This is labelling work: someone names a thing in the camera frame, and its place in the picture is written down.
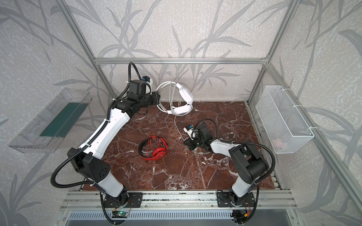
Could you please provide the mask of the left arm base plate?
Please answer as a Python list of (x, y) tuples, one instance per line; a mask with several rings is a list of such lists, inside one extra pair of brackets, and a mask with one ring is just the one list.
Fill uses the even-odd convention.
[(143, 193), (130, 192), (127, 195), (120, 195), (118, 198), (106, 195), (104, 198), (105, 208), (125, 207), (125, 208), (140, 208), (142, 203)]

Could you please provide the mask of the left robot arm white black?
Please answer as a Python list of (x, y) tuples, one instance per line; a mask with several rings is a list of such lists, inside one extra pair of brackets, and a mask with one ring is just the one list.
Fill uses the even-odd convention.
[[(159, 103), (160, 95), (152, 91), (151, 79), (148, 76), (138, 79), (128, 79), (125, 90), (114, 99), (108, 107), (103, 123), (96, 131), (77, 149), (68, 151), (68, 158), (61, 163), (51, 176), (51, 184), (56, 188), (70, 188), (85, 184), (96, 187), (107, 198), (111, 198), (117, 204), (124, 206), (129, 200), (127, 189), (111, 173), (110, 165), (102, 160), (111, 141), (142, 108)], [(56, 176), (68, 163), (74, 170), (86, 177), (85, 181), (60, 184)]]

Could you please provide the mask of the red black headphones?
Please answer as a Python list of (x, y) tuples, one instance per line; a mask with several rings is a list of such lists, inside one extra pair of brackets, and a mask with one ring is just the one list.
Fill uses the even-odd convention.
[(163, 158), (168, 152), (168, 142), (161, 136), (148, 136), (138, 144), (139, 156), (147, 161)]

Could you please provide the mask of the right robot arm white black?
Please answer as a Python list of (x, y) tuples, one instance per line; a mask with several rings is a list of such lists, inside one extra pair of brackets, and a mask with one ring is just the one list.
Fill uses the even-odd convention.
[[(216, 128), (216, 136), (211, 135), (204, 121), (211, 121)], [(202, 119), (196, 125), (187, 125), (183, 128), (189, 138), (184, 141), (189, 150), (201, 147), (211, 153), (222, 154), (230, 157), (236, 167), (238, 177), (230, 188), (229, 197), (219, 197), (219, 207), (241, 207), (245, 204), (254, 206), (257, 198), (252, 190), (259, 182), (267, 178), (276, 165), (273, 152), (264, 145), (254, 142), (237, 142), (221, 139), (218, 126), (212, 119)]]

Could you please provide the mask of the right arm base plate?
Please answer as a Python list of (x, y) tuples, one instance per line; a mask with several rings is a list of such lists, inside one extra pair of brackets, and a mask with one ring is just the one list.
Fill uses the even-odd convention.
[(234, 192), (217, 190), (216, 198), (217, 205), (221, 208), (254, 207), (256, 203), (256, 196), (254, 196), (252, 192), (246, 193), (242, 197), (238, 197)]

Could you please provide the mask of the white headphones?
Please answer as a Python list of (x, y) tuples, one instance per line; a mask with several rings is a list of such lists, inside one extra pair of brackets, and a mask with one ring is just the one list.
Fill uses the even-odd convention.
[[(173, 81), (167, 81), (167, 82), (160, 84), (157, 87), (156, 91), (160, 92), (161, 90), (163, 90), (165, 88), (169, 89), (170, 109), (166, 109), (160, 100), (159, 104), (157, 105), (157, 108), (161, 112), (167, 113), (169, 115), (185, 116), (192, 111), (194, 98), (193, 98), (191, 92), (187, 88), (182, 86), (180, 83), (173, 82)], [(176, 90), (178, 90), (178, 93), (179, 93), (179, 98), (178, 98), (179, 104), (181, 102), (183, 102), (184, 105), (180, 105), (180, 106), (173, 105), (173, 98), (174, 98), (174, 94), (175, 94)]]

